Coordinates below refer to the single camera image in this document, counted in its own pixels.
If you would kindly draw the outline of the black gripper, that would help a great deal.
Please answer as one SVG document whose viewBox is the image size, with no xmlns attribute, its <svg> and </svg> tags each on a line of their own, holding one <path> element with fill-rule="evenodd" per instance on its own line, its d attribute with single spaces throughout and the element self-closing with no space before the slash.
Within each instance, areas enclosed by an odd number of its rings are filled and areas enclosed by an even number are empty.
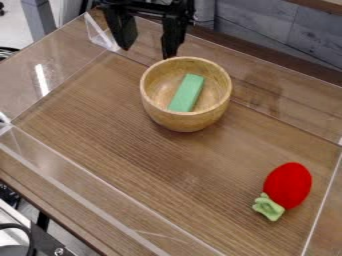
<svg viewBox="0 0 342 256">
<path fill-rule="evenodd" d="M 163 17 L 162 53 L 163 58 L 178 54 L 185 42 L 187 25 L 194 23 L 194 0 L 96 0 L 104 9 L 104 17 L 119 47 L 128 51 L 138 38 L 135 15 Z"/>
</svg>

